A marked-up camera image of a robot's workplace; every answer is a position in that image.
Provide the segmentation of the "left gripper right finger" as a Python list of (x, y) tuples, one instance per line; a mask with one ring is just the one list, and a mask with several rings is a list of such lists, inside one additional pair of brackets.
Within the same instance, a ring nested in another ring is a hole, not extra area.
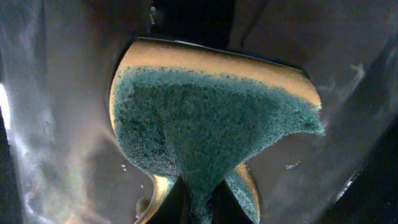
[(212, 192), (212, 224), (253, 224), (223, 180)]

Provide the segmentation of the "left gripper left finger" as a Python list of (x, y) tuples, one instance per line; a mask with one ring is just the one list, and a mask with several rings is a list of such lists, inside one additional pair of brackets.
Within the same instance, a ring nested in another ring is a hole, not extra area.
[(178, 179), (146, 224), (191, 224), (190, 207), (190, 192), (183, 179)]

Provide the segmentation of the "green and yellow sponge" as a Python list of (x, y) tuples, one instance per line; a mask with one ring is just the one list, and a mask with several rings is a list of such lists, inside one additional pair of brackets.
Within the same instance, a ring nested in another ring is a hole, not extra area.
[(195, 223), (210, 223), (226, 182), (250, 221), (259, 199), (245, 162), (295, 133), (322, 135), (322, 103), (300, 70), (242, 54), (137, 39), (110, 89), (112, 129), (130, 163), (154, 181), (149, 217), (182, 178)]

